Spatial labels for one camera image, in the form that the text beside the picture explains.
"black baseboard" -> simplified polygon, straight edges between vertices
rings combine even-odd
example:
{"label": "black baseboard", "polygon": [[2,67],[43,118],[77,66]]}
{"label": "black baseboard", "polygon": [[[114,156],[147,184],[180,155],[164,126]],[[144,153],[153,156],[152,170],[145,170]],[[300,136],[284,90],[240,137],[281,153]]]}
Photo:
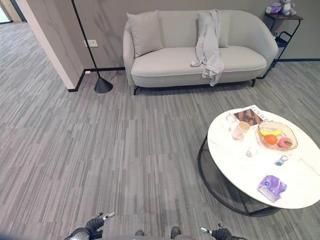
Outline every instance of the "black baseboard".
{"label": "black baseboard", "polygon": [[0,25],[1,24],[10,24],[10,23],[13,23],[14,21],[13,20],[11,20],[11,21],[5,21],[5,22],[0,22]]}
{"label": "black baseboard", "polygon": [[277,62],[319,62],[320,58],[284,58],[278,59]]}
{"label": "black baseboard", "polygon": [[[103,71],[123,71],[126,70],[126,68],[124,66],[120,66],[120,67],[103,67],[103,68],[98,68],[99,71],[103,72]],[[90,71],[90,72],[96,72],[97,70],[95,68],[88,68],[85,69],[84,71]]]}
{"label": "black baseboard", "polygon": [[79,89],[79,87],[80,87],[80,84],[81,84],[82,80],[83,80],[84,77],[85,77],[85,74],[86,74],[86,71],[83,70],[82,73],[81,73],[80,79],[79,79],[79,81],[78,81],[78,84],[76,85],[75,88],[73,88],[73,89],[68,89],[68,92],[69,92],[69,93],[78,92],[78,89]]}
{"label": "black baseboard", "polygon": [[[123,71],[125,70],[124,66],[121,67],[103,67],[103,68],[98,68],[99,71],[104,72],[104,71]],[[81,85],[82,80],[85,77],[86,71],[90,71],[90,72],[96,72],[97,70],[95,68],[86,68],[82,71],[80,79],[78,81],[78,84],[76,85],[75,88],[72,89],[68,89],[69,93],[74,93],[74,92],[78,92],[78,89]]]}

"round coffee table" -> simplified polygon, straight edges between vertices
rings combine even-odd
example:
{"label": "round coffee table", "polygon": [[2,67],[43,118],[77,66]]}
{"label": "round coffee table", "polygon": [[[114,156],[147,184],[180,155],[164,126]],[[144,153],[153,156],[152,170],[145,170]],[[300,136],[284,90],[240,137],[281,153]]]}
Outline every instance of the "round coffee table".
{"label": "round coffee table", "polygon": [[[243,140],[234,140],[227,127],[226,116],[237,113],[242,109],[233,109],[217,116],[211,123],[199,153],[198,167],[203,183],[209,192],[227,208],[246,216],[261,217],[273,214],[280,209],[300,209],[311,206],[320,200],[320,175],[313,171],[305,160],[320,161],[320,151],[314,141],[299,127],[290,121],[267,111],[264,116],[274,122],[283,123],[291,128],[298,141],[296,149],[289,152],[272,150],[259,143],[256,137],[257,126],[251,127]],[[212,160],[219,171],[241,192],[261,202],[268,207],[249,212],[235,208],[225,202],[208,184],[201,165],[204,145],[208,141],[208,148]],[[258,150],[252,157],[246,156],[249,147]],[[282,166],[275,165],[281,156],[288,156],[289,160]],[[261,194],[257,187],[267,175],[274,175],[287,184],[286,190],[276,202],[270,201]]]}

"striped carpet floor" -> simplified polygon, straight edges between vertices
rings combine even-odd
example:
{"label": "striped carpet floor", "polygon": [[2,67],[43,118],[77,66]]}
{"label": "striped carpet floor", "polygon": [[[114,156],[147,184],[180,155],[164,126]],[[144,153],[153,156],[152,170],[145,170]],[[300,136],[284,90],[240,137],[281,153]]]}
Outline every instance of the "striped carpet floor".
{"label": "striped carpet floor", "polygon": [[[169,237],[179,226],[209,240],[200,227],[224,223],[249,240],[320,239],[319,202],[242,216],[210,195],[197,166],[211,121],[252,104],[290,120],[320,146],[320,62],[279,63],[254,88],[241,82],[133,96],[125,72],[113,71],[102,73],[111,92],[95,93],[91,73],[69,93],[27,23],[0,25],[0,34],[1,233],[63,239],[96,213],[116,211],[105,237],[138,229]],[[214,173],[210,156],[203,157]],[[210,177],[225,184],[219,174]]]}

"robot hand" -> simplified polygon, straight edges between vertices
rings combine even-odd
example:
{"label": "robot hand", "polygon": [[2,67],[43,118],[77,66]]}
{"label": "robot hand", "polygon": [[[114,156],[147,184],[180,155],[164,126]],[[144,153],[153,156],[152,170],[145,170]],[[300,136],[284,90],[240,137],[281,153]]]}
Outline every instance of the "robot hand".
{"label": "robot hand", "polygon": [[67,236],[64,240],[94,240],[101,239],[103,231],[97,231],[101,228],[105,221],[109,218],[112,218],[116,213],[110,212],[107,215],[101,217],[103,215],[102,212],[98,214],[98,216],[89,220],[84,227],[77,228],[73,231],[69,236]]}
{"label": "robot hand", "polygon": [[221,223],[218,223],[218,227],[219,227],[218,230],[212,230],[212,231],[205,227],[202,227],[201,231],[203,233],[210,234],[216,240],[240,240],[240,239],[247,240],[244,237],[233,236],[231,232],[227,229],[227,227],[223,226]]}

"plush bear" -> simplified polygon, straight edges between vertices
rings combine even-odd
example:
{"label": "plush bear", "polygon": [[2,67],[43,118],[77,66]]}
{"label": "plush bear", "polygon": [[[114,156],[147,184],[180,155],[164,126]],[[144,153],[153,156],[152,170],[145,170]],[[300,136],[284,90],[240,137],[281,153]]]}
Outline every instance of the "plush bear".
{"label": "plush bear", "polygon": [[291,2],[291,0],[281,0],[280,1],[282,3],[282,14],[285,16],[289,16],[289,15],[295,15],[297,12],[293,9],[293,7],[295,6],[295,4],[293,2]]}

